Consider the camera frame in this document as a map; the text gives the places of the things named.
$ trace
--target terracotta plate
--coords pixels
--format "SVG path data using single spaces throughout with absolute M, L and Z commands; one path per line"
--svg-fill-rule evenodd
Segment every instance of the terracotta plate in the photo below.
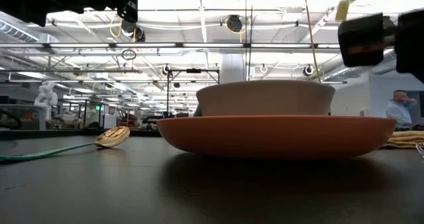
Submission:
M 343 158 L 376 150 L 396 121 L 373 117 L 226 116 L 162 119 L 162 136 L 187 152 L 264 158 Z

